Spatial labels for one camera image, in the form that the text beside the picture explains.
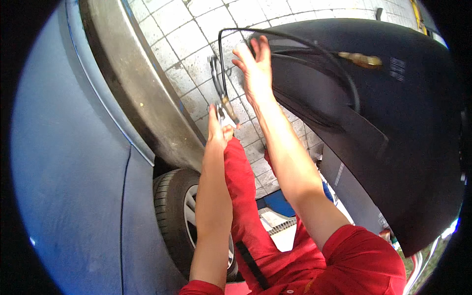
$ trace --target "cable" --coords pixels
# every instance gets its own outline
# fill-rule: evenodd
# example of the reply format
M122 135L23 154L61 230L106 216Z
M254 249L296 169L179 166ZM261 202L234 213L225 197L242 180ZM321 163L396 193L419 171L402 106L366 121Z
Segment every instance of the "cable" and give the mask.
M308 52L309 50L311 50L312 53L320 52L319 55L322 55L322 56L326 57L327 60L331 62L331 64L333 64L336 68L338 68L340 70L342 76L344 76L346 78L347 84L349 85L349 89L351 90L350 92L351 92L352 99L354 101L354 103L353 103L354 111L357 112L357 113L360 113L361 103L360 103L360 100L359 100L359 94L357 92L357 88L354 84L354 81L352 80L351 76L346 72L346 70L344 70L344 68L340 65L340 63L333 56L333 54L331 52L329 52L328 50L324 49L323 47L319 46L316 43L312 43L310 41L298 38L298 37L293 36L293 35L282 33L282 32L274 32L274 31L270 31L270 30L261 30L261 29L249 29L249 28L222 29L218 33L218 50L219 50L219 56L220 56L219 61L220 61L220 66L221 66L221 71L222 72L224 71L224 61L223 61L223 46L222 46L222 43L221 43L221 36L222 36L222 33L224 31L249 31L249 32L258 32L258 33L261 33L261 34L271 34L271 35L275 35L275 36L278 36L278 37L287 38L287 39L296 41L296 42L308 47L308 49L295 49L293 51L290 51L290 50L275 51L274 53L277 54L278 57L280 57L284 53L285 54L287 54L287 53L309 53ZM297 58L297 57L292 57L292 58L293 58L292 59L293 61L297 60L297 62L299 62L299 63L306 62L306 61L304 61L300 58ZM225 95L228 95L227 88L226 88L226 80L224 78L224 75L222 75L222 82L223 82L223 91L225 92Z

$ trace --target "red uniform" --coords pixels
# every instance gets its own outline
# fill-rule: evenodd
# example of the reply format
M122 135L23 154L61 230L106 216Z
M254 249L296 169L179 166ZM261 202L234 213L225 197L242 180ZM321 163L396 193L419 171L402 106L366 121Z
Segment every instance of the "red uniform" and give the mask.
M225 178L233 201L233 241L243 241L271 286L263 290L235 248L239 271L252 294L402 294L405 266L384 239L362 227L345 225L321 252L297 216L293 249L280 252L259 219L254 174L239 140L224 153ZM223 294L210 283L194 280L181 295Z

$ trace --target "black wire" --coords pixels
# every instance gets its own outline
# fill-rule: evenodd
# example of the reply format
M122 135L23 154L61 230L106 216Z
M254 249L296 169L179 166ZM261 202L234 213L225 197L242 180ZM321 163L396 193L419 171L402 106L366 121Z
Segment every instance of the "black wire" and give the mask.
M346 77L347 84L349 85L349 88L350 88L351 94L352 94L352 99L354 101L354 111L357 112L357 113L360 113L361 103L360 103L360 100L359 100L359 94L357 93L357 88L354 84L354 81L352 80L351 76L346 72L346 70L344 70L344 68L341 66L341 64L337 61L337 59L334 57L334 55L331 54L328 50L324 49L323 47L319 46L316 43L312 43L310 41L298 38L298 37L293 36L293 35L282 33L282 32L274 32L274 31L270 31L270 30L261 30L261 29L248 29L248 28L222 29L218 33L218 50L219 50L219 56L220 56L219 62L220 62L220 65L221 65L221 71L222 72L224 72L224 61L223 61L223 46L221 44L221 36L222 36L222 33L224 31L249 31L249 32L258 32L258 33L261 33L261 34L275 35L275 36L278 36L278 37L287 38L287 39L296 41L300 44L303 44L303 45L309 47L310 49L312 49L314 52L317 52L317 51L321 52L321 55L325 56L334 66L336 66L341 71L342 75L344 77ZM222 82L223 82L223 91L225 92L225 95L227 96L228 92L227 92L227 88L226 88L226 79L225 79L224 75L222 75Z

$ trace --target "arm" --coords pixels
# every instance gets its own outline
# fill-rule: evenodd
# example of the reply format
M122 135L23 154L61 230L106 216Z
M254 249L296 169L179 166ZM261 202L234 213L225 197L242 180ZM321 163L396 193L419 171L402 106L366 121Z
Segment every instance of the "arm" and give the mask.
M190 281L204 281L224 290L233 206L225 182L223 151L232 138L233 130L230 126L221 130L212 105L208 125L209 135L195 203L198 239Z
M267 141L270 160L287 201L302 219L316 245L323 249L329 237L346 217L323 192L321 178L308 152L303 148L272 92L270 48L267 38L251 40L256 58L245 45L233 51L233 60L244 73L246 97L254 108Z

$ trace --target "hand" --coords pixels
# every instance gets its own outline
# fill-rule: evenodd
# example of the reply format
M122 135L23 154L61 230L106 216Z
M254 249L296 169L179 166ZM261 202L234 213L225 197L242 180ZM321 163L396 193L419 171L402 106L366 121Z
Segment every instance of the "hand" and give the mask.
M208 114L208 141L207 146L216 145L223 150L228 145L228 141L233 138L233 127L231 125L221 128L216 117L216 109L214 105L210 105Z
M252 38L251 45L256 58L245 44L239 44L233 53L240 60L232 62L244 73L244 91L248 102L254 107L267 102L275 102L272 92L272 68L270 66L270 47L266 36L261 36L259 42Z

